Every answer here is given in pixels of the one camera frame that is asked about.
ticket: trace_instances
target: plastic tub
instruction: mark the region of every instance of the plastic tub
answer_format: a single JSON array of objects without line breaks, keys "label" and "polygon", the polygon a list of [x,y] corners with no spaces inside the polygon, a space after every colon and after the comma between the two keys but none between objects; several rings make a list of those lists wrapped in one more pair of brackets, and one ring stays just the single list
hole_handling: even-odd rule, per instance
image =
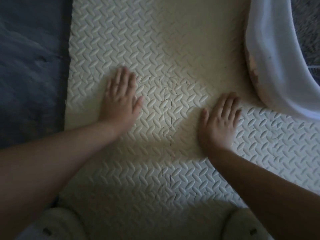
[{"label": "plastic tub", "polygon": [[320,120],[320,86],[303,58],[291,0],[251,0],[245,42],[260,99],[277,112]]}]

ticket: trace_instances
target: white foam mat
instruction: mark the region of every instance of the white foam mat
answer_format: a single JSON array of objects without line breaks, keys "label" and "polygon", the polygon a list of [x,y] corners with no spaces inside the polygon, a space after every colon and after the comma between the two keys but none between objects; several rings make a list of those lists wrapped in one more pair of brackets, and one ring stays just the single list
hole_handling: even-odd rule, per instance
[{"label": "white foam mat", "polygon": [[107,76],[138,75],[134,127],[94,156],[61,197],[91,239],[218,239],[243,202],[197,144],[201,108],[222,92],[243,99],[233,149],[320,191],[320,126],[270,111],[248,77],[250,0],[74,0],[66,129],[97,119]]}]

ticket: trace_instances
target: diamond plate pattern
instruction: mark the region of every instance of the diamond plate pattern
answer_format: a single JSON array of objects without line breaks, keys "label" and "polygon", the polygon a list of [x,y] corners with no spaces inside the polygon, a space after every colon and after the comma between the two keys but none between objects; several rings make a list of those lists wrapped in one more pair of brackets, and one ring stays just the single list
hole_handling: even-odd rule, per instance
[{"label": "diamond plate pattern", "polygon": [[62,192],[91,239],[217,239],[238,194],[201,155],[200,108],[244,98],[234,150],[320,191],[320,126],[259,103],[243,55],[250,0],[74,0],[66,129],[97,119],[119,64],[146,97],[130,132],[95,155]]}]

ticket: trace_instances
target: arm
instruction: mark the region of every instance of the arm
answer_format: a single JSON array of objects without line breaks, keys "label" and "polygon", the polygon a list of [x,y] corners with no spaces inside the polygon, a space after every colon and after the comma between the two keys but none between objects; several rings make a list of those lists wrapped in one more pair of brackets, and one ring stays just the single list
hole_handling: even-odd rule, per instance
[{"label": "arm", "polygon": [[0,151],[0,232],[13,239],[33,222],[86,160],[129,130],[142,107],[135,75],[108,81],[97,123]]},{"label": "arm", "polygon": [[202,112],[200,146],[275,239],[318,239],[320,196],[231,151],[241,112],[238,103],[236,94],[222,95],[211,115]]}]

